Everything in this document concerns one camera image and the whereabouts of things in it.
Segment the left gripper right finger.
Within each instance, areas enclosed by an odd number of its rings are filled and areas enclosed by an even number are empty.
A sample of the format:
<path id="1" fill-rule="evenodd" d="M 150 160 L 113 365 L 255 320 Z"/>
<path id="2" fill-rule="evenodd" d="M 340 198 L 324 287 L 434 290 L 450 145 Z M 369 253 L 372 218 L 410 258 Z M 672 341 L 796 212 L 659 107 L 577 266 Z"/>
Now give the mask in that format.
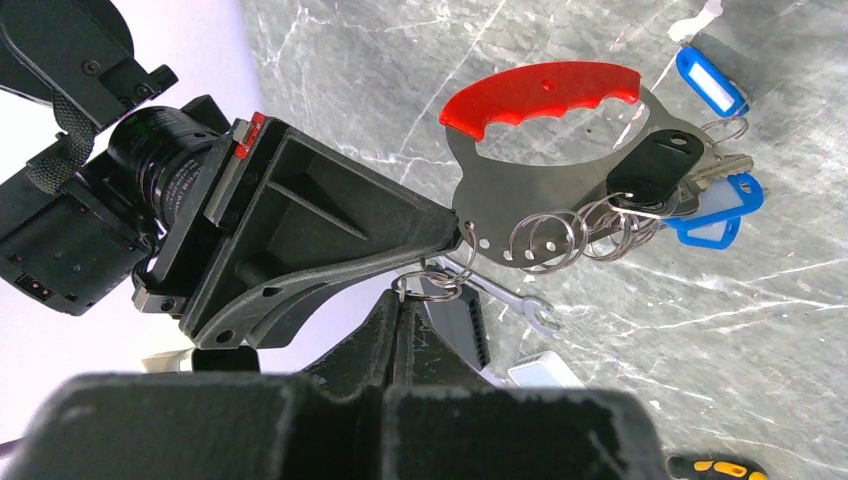
<path id="1" fill-rule="evenodd" d="M 426 308 L 404 301 L 397 321 L 399 398 L 487 398 L 500 390 L 486 381 L 432 329 Z"/>

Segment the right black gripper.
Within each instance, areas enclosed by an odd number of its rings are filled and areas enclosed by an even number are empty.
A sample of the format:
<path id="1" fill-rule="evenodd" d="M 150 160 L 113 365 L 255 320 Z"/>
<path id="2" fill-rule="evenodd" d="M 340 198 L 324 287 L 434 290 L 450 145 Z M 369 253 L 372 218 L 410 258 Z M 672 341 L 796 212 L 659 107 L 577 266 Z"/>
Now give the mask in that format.
<path id="1" fill-rule="evenodd" d="M 143 312 L 174 301 L 196 345 L 288 346 L 343 289 L 460 244 L 452 210 L 277 118 L 131 120 L 131 171 L 166 230 L 138 276 L 138 293 L 160 298 L 134 300 Z"/>

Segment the blue key tag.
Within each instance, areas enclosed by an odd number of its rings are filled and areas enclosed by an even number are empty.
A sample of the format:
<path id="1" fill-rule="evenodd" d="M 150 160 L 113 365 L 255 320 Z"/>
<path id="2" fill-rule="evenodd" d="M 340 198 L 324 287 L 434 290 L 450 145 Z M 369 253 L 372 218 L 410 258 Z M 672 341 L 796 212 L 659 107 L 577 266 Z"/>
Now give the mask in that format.
<path id="1" fill-rule="evenodd" d="M 745 116 L 750 110 L 743 90 L 697 48 L 681 48 L 675 66 L 683 81 L 719 117 Z"/>

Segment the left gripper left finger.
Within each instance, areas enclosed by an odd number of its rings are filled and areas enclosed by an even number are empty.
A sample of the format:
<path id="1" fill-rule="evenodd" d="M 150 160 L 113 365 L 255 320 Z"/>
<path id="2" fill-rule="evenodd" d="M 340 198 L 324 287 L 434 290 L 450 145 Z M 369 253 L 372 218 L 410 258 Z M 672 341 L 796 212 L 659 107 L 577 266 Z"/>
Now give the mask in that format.
<path id="1" fill-rule="evenodd" d="M 301 374 L 339 400 L 358 397 L 367 387 L 382 387 L 394 356 L 400 308 L 399 295 L 384 291 L 365 321 Z"/>

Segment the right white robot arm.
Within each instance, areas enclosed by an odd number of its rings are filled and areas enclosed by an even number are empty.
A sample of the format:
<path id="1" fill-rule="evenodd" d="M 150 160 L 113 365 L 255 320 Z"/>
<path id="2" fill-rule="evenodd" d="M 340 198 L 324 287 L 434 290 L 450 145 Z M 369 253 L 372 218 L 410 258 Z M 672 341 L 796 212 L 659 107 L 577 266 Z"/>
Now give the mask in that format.
<path id="1" fill-rule="evenodd" d="M 135 307 L 204 350 L 288 345 L 340 290 L 455 250 L 456 214 L 255 113 L 158 106 L 109 1 L 5 1 L 1 87 L 56 141 L 1 186 L 1 277 L 80 316 L 131 279 Z"/>

